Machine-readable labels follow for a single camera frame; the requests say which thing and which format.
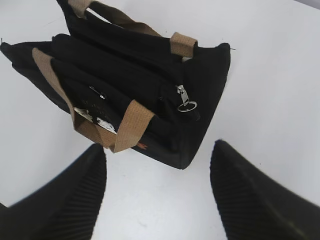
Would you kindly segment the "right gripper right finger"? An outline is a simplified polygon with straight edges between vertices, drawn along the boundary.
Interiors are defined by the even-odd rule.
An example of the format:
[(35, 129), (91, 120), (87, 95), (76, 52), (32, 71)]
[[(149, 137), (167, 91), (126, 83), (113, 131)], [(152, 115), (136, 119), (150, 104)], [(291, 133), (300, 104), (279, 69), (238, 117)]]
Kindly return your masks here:
[(320, 208), (277, 183), (217, 140), (210, 183), (229, 240), (318, 240)]

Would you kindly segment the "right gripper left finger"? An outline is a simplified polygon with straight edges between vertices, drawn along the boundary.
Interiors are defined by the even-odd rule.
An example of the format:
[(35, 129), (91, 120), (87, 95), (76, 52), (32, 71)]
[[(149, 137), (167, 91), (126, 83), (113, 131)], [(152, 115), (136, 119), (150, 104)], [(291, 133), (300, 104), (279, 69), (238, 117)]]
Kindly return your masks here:
[(90, 240), (107, 182), (104, 149), (91, 145), (46, 185), (0, 206), (2, 240)]

